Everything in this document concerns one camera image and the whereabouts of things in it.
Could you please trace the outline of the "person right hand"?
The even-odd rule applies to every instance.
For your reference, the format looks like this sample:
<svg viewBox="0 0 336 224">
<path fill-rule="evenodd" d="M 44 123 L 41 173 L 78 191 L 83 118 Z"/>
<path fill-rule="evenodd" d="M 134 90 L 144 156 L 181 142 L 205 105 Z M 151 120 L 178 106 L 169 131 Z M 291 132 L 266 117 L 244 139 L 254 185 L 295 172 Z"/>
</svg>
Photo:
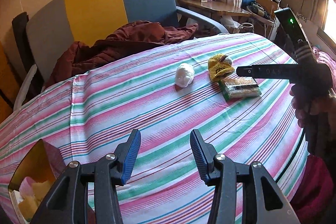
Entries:
<svg viewBox="0 0 336 224">
<path fill-rule="evenodd" d="M 335 133 L 335 92 L 310 100 L 303 97 L 306 95 L 304 87 L 295 84 L 291 87 L 289 94 L 293 97 L 291 105 L 295 110 L 295 117 L 300 128 L 307 125 L 310 116 L 326 113 L 330 131 Z"/>
</svg>

